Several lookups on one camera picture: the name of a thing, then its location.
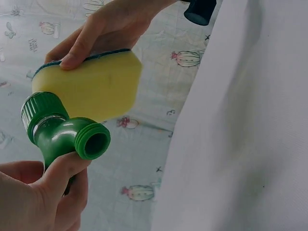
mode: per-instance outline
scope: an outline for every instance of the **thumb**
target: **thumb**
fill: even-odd
[[[43,177],[33,183],[32,186],[41,189],[44,193],[43,198],[58,203],[69,179],[86,169],[90,163],[91,161],[81,159],[77,153],[59,156],[48,167]]]
[[[78,67],[90,55],[92,47],[103,28],[104,23],[101,20],[89,17],[73,47],[60,63],[60,67],[64,70],[72,70]]]

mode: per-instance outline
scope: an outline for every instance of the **finger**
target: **finger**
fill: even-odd
[[[66,230],[71,227],[87,205],[88,174],[83,170],[76,175],[68,195],[58,204],[55,226]]]
[[[104,23],[90,16],[82,31],[80,32],[76,42],[69,51],[69,53],[63,58],[60,66],[64,70],[71,70],[78,67],[89,54],[91,53],[92,47],[102,33]]]
[[[41,179],[32,184],[42,193],[43,200],[58,204],[69,179],[86,169],[91,161],[81,159],[77,153],[59,156],[48,167]]]
[[[67,231],[78,231],[80,229],[81,225],[81,218],[79,217],[77,221],[73,224],[71,228],[69,228]]]
[[[45,63],[50,63],[52,61],[58,61],[63,59],[72,46],[74,45],[76,39],[78,38],[80,32],[82,31],[82,28],[79,28],[78,30],[74,31],[68,38],[63,40],[59,45],[57,45],[55,48],[53,48],[45,58]]]
[[[44,164],[40,161],[18,161],[0,165],[0,172],[30,184],[37,181],[44,172]]]

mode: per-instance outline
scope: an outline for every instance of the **yellow sponge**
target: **yellow sponge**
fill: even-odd
[[[56,94],[70,117],[103,122],[134,105],[142,65],[131,50],[91,56],[71,71],[62,70],[60,63],[43,65],[33,78],[32,91]]]

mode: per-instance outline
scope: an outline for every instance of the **fingernail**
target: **fingernail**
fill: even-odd
[[[74,64],[76,57],[72,54],[67,54],[60,63],[60,66],[71,66]]]

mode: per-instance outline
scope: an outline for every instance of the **dark blue nozzle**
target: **dark blue nozzle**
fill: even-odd
[[[190,0],[190,5],[184,16],[197,25],[207,26],[215,7],[216,0]]]

